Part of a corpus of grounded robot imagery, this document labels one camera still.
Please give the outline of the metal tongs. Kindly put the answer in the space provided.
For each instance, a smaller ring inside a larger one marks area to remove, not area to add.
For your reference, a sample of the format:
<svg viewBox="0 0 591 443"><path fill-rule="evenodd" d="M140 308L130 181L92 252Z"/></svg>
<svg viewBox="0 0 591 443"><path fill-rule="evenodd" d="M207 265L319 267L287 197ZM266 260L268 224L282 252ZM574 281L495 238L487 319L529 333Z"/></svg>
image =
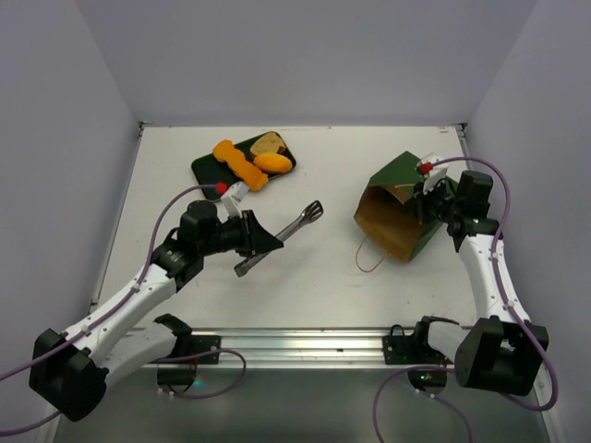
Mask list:
<svg viewBox="0 0 591 443"><path fill-rule="evenodd" d="M275 237L281 242L285 243L287 239L293 236L298 230L306 225L309 225L318 220L324 213L324 208L319 200L314 200L307 205L302 212L296 217L296 219L285 226ZM260 253L254 257L249 257L238 263L234 267L235 274L238 278L242 278L248 274L248 272L258 265L270 252Z"/></svg>

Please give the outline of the green brown paper bag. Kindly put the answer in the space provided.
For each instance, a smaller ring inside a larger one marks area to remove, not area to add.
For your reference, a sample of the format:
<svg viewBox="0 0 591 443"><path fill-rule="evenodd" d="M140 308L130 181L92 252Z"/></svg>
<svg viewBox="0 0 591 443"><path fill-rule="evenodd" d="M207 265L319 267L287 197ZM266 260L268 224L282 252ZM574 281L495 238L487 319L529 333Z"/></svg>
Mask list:
<svg viewBox="0 0 591 443"><path fill-rule="evenodd" d="M407 207L419 158L405 151L373 174L359 199L354 220L364 240L378 248L384 259L411 262L440 230L440 221L420 222Z"/></svg>

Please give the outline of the long orange fake bread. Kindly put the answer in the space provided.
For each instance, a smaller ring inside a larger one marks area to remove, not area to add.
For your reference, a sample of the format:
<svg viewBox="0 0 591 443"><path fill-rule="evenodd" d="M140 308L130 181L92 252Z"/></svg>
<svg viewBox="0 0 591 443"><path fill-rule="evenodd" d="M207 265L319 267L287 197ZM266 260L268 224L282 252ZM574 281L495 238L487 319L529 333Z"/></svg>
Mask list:
<svg viewBox="0 0 591 443"><path fill-rule="evenodd" d="M219 142L212 151L218 162L224 162L251 191L258 192L269 182L269 177L238 150L230 140Z"/></svg>

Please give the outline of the brown sliced fake bread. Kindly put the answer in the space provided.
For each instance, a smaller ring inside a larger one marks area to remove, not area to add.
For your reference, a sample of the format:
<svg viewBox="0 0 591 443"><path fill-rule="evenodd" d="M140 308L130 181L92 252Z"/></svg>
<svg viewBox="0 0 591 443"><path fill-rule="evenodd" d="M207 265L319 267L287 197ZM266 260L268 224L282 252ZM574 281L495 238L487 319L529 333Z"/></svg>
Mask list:
<svg viewBox="0 0 591 443"><path fill-rule="evenodd" d="M268 132L260 136L249 149L253 157L268 153L282 154L285 150L286 144L276 132Z"/></svg>

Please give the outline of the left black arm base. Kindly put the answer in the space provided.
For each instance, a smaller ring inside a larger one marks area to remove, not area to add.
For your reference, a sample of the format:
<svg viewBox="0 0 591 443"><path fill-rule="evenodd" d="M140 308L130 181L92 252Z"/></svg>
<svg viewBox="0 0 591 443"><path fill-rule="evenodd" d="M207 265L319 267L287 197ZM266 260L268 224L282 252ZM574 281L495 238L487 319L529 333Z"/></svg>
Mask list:
<svg viewBox="0 0 591 443"><path fill-rule="evenodd" d="M221 348L220 336L211 334L195 335L193 329L187 323L171 314L158 316L154 319L154 322L167 327L175 336L175 346L164 357L164 360L212 352Z"/></svg>

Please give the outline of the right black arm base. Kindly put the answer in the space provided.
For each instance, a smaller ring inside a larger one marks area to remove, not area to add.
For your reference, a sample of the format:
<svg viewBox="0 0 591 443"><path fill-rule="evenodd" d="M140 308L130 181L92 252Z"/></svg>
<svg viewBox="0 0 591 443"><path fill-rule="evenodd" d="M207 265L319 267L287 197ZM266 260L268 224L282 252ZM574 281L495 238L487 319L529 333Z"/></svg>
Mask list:
<svg viewBox="0 0 591 443"><path fill-rule="evenodd" d="M428 346L428 328L434 317L422 317L413 330L399 324L381 338L386 365L442 365L446 357Z"/></svg>

